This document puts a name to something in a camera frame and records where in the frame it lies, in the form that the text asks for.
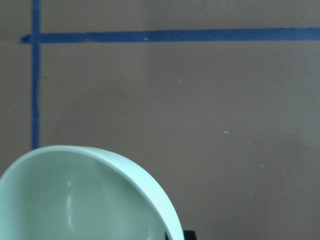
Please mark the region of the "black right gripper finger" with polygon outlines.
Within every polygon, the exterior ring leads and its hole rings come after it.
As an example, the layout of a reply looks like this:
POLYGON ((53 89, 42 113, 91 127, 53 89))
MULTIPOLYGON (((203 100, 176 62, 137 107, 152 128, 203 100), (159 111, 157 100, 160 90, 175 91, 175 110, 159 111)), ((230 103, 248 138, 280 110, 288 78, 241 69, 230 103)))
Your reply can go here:
POLYGON ((197 235, 194 230, 185 230, 184 231, 185 240, 197 240, 197 235))

